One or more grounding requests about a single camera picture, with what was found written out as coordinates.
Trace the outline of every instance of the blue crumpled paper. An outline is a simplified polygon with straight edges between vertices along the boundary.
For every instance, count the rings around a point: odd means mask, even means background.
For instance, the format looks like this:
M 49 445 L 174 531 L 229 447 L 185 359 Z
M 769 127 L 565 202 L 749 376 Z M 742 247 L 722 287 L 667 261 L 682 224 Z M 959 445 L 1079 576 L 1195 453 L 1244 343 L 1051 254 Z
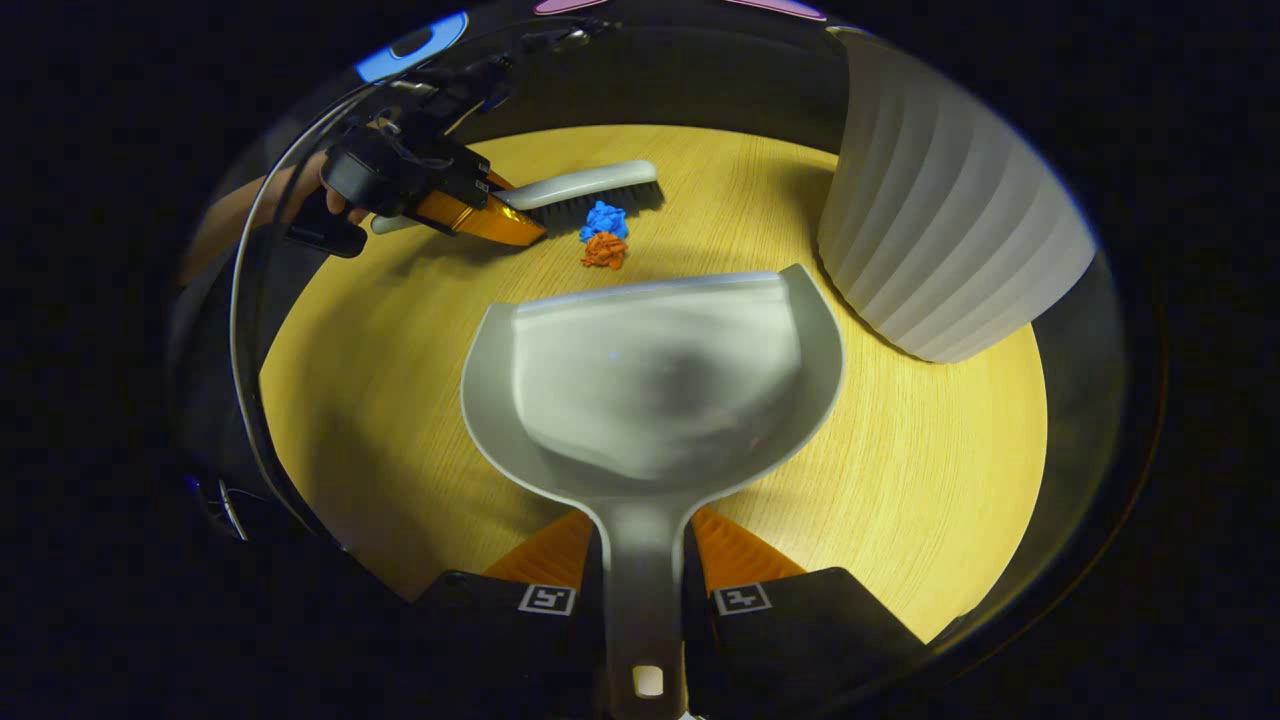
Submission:
M 614 208 L 613 205 L 607 205 L 595 201 L 595 208 L 586 214 L 586 224 L 579 231 L 577 238 L 582 242 L 591 240 L 598 232 L 611 232 L 618 236 L 618 240 L 626 240 L 627 229 L 626 222 L 627 213 L 622 208 Z

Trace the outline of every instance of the brush bristles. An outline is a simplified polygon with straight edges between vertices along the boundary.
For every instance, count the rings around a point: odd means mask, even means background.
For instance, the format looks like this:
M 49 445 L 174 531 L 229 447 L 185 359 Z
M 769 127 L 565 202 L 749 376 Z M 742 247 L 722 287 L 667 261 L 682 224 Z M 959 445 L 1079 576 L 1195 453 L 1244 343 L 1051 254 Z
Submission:
M 559 202 L 552 202 L 550 205 L 543 205 L 541 208 L 534 208 L 525 213 L 545 227 L 548 236 L 556 236 L 571 229 L 576 231 L 585 225 L 586 214 L 595 206 L 596 200 L 614 208 L 622 208 L 626 210 L 627 217 L 632 218 L 640 210 L 657 210 L 662 208 L 666 197 L 662 193 L 662 187 L 654 181 L 571 197 Z

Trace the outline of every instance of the brush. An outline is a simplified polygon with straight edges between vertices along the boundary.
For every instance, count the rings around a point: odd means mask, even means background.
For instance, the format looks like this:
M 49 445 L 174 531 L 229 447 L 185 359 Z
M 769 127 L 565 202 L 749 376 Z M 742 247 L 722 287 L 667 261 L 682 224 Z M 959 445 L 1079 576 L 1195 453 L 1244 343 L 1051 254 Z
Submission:
M 658 168 L 648 160 L 628 160 L 557 176 L 524 187 L 493 193 L 512 209 L 525 213 L 547 228 L 548 237 L 576 231 L 586 223 L 586 213 L 599 200 L 626 210 L 657 210 L 664 197 L 658 186 Z M 370 229 L 384 234 L 410 225 L 406 217 L 374 218 Z

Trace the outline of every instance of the person's hand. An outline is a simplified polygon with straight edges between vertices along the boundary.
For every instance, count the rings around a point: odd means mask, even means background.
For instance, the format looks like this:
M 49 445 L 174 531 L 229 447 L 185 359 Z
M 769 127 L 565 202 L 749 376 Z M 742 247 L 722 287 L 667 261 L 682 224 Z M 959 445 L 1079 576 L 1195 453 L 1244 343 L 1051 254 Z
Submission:
M 302 209 L 302 204 L 307 196 L 320 187 L 324 187 L 325 205 L 334 215 L 347 213 L 347 220 L 351 223 L 360 223 L 369 217 L 369 210 L 360 208 L 348 209 L 349 204 L 347 200 L 324 184 L 324 181 L 320 179 L 320 168 L 324 167 L 324 160 L 325 155 L 317 152 L 302 165 L 302 174 L 298 176 L 298 183 L 293 187 L 289 202 L 284 208 L 283 222 L 292 223 L 298 217 L 298 210 Z M 252 227 L 256 228 L 275 219 L 275 209 L 280 204 L 280 196 L 284 195 L 284 187 L 289 183 L 292 174 L 293 168 L 282 168 L 280 172 L 275 173 L 266 192 L 262 195 L 262 202 L 259 205 L 257 213 L 253 213 Z M 191 282 L 215 258 L 239 240 L 241 232 L 244 229 L 244 223 L 250 217 L 250 208 L 253 205 L 253 199 L 257 197 L 260 187 L 262 187 L 262 178 L 233 190 L 205 211 L 178 269 L 177 279 L 179 286 Z
M 325 155 L 317 152 L 312 155 L 305 165 L 302 165 L 302 174 L 298 177 L 298 183 L 294 186 L 293 192 L 289 195 L 289 202 L 284 208 L 283 220 L 285 223 L 293 222 L 293 218 L 298 217 L 298 210 L 302 209 L 302 202 L 316 191 L 319 187 L 324 187 L 324 201 L 325 206 L 334 215 L 343 211 L 347 213 L 347 222 L 352 224 L 360 224 L 361 220 L 369 217 L 369 210 L 362 208 L 351 208 L 347 199 L 338 193 L 328 184 L 324 184 L 324 179 L 320 177 L 320 168 L 324 167 Z M 280 193 L 284 192 L 284 186 L 289 181 L 289 172 L 282 170 L 271 181 L 271 197 L 278 202 Z

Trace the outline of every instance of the blue light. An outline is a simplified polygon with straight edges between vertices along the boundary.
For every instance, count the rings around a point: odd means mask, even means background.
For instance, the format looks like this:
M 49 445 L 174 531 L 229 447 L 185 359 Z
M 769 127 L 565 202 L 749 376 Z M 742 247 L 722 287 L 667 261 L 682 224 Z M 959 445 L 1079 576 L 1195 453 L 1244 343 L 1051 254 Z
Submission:
M 374 82 L 383 79 L 387 76 L 393 76 L 453 45 L 460 37 L 462 37 L 462 33 L 466 29 L 466 13 L 454 13 L 440 18 L 431 23 L 431 40 L 428 41 L 426 45 L 419 47 L 404 58 L 397 58 L 393 55 L 392 46 L 388 45 L 360 63 L 356 63 L 356 72 L 360 73 L 360 77 L 365 82 Z

